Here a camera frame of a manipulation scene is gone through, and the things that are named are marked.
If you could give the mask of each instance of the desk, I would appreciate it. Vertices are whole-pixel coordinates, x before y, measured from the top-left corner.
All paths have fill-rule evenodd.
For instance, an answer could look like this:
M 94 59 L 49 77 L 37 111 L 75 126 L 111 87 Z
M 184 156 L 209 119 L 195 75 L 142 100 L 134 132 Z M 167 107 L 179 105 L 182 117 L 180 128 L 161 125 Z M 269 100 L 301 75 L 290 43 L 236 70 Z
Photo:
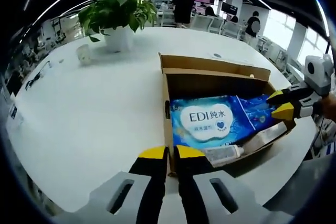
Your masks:
M 299 71 L 298 69 L 296 69 L 291 64 L 288 64 L 287 67 L 290 69 L 290 72 L 295 76 L 295 78 L 298 81 L 304 81 L 304 74 L 301 71 Z
M 75 52 L 83 44 L 89 44 L 102 63 L 81 67 Z M 9 131 L 9 138 L 32 180 L 64 210 L 84 206 L 91 191 L 117 172 L 128 171 L 140 152 L 164 144 L 158 52 L 209 59 L 216 53 L 229 62 L 270 69 L 276 89 L 290 85 L 249 45 L 190 29 L 137 31 L 132 53 L 109 54 L 103 39 L 91 43 L 88 37 L 55 49 L 28 79 L 47 60 L 53 67 L 28 91 L 25 83 L 20 89 L 15 102 L 24 122 L 19 130 Z M 259 204 L 294 174 L 315 133 L 311 118 L 297 120 L 256 168 L 238 177 L 255 192 Z

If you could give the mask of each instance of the heart logo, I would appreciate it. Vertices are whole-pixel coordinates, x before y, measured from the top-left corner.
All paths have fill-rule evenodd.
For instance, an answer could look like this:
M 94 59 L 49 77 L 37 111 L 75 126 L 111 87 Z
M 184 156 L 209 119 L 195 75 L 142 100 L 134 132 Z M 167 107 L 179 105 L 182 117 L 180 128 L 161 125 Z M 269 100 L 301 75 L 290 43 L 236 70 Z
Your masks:
M 224 128 L 224 122 L 218 122 L 217 127 L 221 129 Z
M 197 141 L 224 138 L 230 133 L 233 123 L 231 109 L 222 103 L 211 106 L 188 106 L 181 111 L 182 126 Z

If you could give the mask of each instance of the open cardboard box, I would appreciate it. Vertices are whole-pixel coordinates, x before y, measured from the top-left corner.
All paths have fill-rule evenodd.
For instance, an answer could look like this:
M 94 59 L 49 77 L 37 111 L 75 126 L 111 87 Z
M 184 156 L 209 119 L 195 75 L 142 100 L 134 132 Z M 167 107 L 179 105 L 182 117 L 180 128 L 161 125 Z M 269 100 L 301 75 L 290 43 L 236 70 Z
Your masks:
M 270 70 L 234 63 L 184 57 L 160 55 L 163 74 L 163 110 L 165 145 L 170 150 L 170 169 L 174 172 L 173 128 L 170 116 L 170 101 L 175 99 L 194 99 L 217 97 L 220 95 L 237 95 L 250 99 L 261 94 L 272 94 L 275 89 L 268 82 Z M 288 134 L 295 122 L 284 122 L 287 131 L 272 142 L 233 162 L 251 156 Z

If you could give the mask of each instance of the wet wipes package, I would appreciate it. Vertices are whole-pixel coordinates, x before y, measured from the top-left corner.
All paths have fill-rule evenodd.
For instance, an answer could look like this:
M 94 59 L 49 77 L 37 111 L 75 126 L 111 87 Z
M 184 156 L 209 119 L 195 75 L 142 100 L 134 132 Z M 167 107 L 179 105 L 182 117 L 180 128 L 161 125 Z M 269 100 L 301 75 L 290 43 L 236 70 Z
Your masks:
M 244 100 L 224 95 L 171 101 L 173 144 L 196 149 L 235 144 L 270 127 L 274 108 L 258 109 L 267 95 Z

